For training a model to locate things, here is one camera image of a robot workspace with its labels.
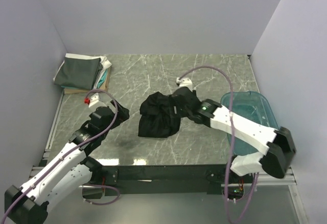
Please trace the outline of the white folded shirt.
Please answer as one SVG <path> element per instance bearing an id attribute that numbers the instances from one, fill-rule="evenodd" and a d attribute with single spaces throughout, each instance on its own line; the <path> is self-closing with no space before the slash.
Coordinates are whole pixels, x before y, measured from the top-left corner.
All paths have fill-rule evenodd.
<path id="1" fill-rule="evenodd" d="M 101 78 L 101 76 L 103 75 L 103 73 L 112 66 L 112 63 L 105 56 L 87 56 L 87 55 L 79 55 L 79 54 L 67 53 L 65 55 L 65 57 L 67 57 L 67 58 L 77 58 L 77 59 L 101 58 L 102 69 L 98 72 L 97 77 L 96 77 L 96 80 L 95 80 L 95 82 L 93 84 L 92 89 L 97 88 L 97 83 L 98 83 L 99 79 Z"/>

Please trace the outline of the teal plastic bin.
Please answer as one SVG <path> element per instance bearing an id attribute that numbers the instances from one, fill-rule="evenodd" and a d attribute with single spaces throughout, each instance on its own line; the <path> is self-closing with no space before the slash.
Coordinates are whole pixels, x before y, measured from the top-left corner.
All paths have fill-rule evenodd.
<path id="1" fill-rule="evenodd" d="M 229 108 L 230 93 L 222 96 L 220 103 Z M 260 125 L 279 129 L 268 100 L 258 92 L 234 92 L 232 111 Z M 245 156 L 257 152 L 246 142 L 235 138 L 234 155 Z"/>

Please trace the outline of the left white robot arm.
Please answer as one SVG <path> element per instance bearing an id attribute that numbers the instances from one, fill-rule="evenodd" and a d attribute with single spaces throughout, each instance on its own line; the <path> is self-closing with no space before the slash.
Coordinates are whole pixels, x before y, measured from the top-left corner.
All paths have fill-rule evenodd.
<path id="1" fill-rule="evenodd" d="M 38 174 L 20 187 L 5 192 L 5 218 L 15 223 L 44 223 L 48 213 L 79 186 L 95 187 L 104 193 L 108 177 L 90 154 L 111 129 L 129 119 L 129 110 L 116 101 L 115 107 L 98 106 L 76 130 L 62 150 Z"/>

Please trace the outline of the aluminium rail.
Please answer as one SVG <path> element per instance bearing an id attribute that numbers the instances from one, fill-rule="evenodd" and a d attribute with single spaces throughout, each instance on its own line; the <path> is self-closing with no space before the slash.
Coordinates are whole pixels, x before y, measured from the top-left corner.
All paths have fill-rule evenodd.
<path id="1" fill-rule="evenodd" d="M 44 167 L 33 166 L 30 172 L 29 180 L 35 177 Z M 259 173 L 257 180 L 258 186 L 289 186 L 297 185 L 295 176 L 291 168 L 287 170 L 286 176 L 283 179 L 274 178 L 264 172 Z"/>

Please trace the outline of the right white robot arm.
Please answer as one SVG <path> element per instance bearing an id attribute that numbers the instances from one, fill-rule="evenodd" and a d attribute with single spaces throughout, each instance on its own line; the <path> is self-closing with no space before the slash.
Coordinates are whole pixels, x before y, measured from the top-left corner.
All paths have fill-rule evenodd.
<path id="1" fill-rule="evenodd" d="M 224 170 L 227 181 L 235 183 L 242 176 L 261 170 L 274 178 L 285 177 L 296 154 L 290 130 L 257 124 L 211 99 L 200 101 L 195 91 L 187 87 L 177 89 L 170 98 L 178 116 L 234 135 L 257 150 L 232 160 Z"/>

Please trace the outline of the black t shirt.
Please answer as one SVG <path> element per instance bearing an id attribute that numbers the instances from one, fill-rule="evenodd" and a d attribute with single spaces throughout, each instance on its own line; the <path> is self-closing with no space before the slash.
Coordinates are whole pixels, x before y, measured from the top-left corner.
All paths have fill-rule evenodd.
<path id="1" fill-rule="evenodd" d="M 175 114 L 169 96 L 160 92 L 149 95 L 141 104 L 139 112 L 139 137 L 161 139 L 179 132 L 181 118 Z"/>

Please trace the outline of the black base beam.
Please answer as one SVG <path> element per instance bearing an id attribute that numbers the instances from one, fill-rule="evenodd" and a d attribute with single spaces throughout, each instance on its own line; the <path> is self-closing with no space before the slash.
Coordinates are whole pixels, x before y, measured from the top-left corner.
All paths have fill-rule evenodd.
<path id="1" fill-rule="evenodd" d="M 117 188 L 121 194 L 221 194 L 225 164 L 104 166 L 92 185 Z"/>

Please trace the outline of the teal folded shirt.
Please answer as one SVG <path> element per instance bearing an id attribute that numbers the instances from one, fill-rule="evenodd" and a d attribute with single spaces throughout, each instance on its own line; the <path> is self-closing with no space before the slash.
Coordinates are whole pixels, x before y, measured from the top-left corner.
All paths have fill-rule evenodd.
<path id="1" fill-rule="evenodd" d="M 100 88 L 101 85 L 105 82 L 106 80 L 106 77 L 107 77 L 107 74 L 108 74 L 108 70 L 106 70 L 103 75 L 101 76 L 101 78 L 99 79 L 98 83 L 97 83 L 97 88 Z"/>

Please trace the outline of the dark green folded shirt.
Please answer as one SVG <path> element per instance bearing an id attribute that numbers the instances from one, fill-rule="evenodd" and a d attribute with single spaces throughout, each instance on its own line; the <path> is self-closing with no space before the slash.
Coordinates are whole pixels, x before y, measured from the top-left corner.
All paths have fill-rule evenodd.
<path id="1" fill-rule="evenodd" d="M 102 69 L 101 58 L 64 58 L 64 63 L 54 78 L 54 83 L 63 87 L 90 90 Z"/>

